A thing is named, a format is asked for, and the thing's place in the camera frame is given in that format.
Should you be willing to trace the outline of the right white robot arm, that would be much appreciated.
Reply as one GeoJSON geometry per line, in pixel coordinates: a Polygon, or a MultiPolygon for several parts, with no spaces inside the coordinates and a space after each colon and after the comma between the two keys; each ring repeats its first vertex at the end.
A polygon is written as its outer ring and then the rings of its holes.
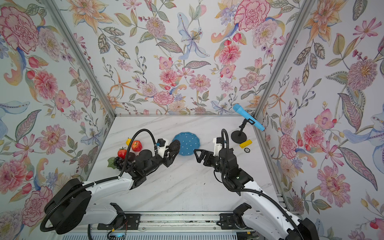
{"type": "Polygon", "coordinates": [[[194,150],[198,163],[212,167],[222,174],[224,186],[246,201],[247,209],[239,208],[238,216],[244,226],[251,228],[267,240],[318,240],[315,224],[308,218],[284,209],[270,197],[244,170],[239,168],[233,149],[219,150],[216,154],[207,150],[194,150]]]}

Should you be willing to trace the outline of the dark brown toy avocado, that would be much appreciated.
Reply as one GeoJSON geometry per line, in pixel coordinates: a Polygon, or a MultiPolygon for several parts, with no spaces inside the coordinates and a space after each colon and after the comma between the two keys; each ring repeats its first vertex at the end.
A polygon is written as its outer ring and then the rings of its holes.
{"type": "Polygon", "coordinates": [[[173,151],[180,151],[181,149],[181,143],[179,140],[174,140],[170,143],[170,145],[172,146],[172,152],[173,151]]]}

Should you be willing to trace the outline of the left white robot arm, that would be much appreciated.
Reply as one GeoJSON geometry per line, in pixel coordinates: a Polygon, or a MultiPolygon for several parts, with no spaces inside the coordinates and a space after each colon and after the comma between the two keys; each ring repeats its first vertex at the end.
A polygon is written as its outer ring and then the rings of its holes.
{"type": "Polygon", "coordinates": [[[157,156],[141,151],[126,167],[129,178],[114,176],[94,182],[73,179],[67,182],[44,208],[41,232],[66,234],[79,225],[103,224],[117,230],[127,222],[125,211],[111,196],[138,188],[161,165],[169,167],[180,152],[180,141],[168,146],[156,144],[157,156]]]}

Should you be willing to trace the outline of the red yellow toy apple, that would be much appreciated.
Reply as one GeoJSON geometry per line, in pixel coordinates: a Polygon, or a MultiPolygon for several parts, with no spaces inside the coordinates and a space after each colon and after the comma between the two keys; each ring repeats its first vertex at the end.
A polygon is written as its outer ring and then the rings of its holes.
{"type": "Polygon", "coordinates": [[[143,145],[140,141],[133,141],[132,142],[132,146],[131,146],[131,150],[133,152],[140,152],[141,150],[143,149],[143,145]]]}

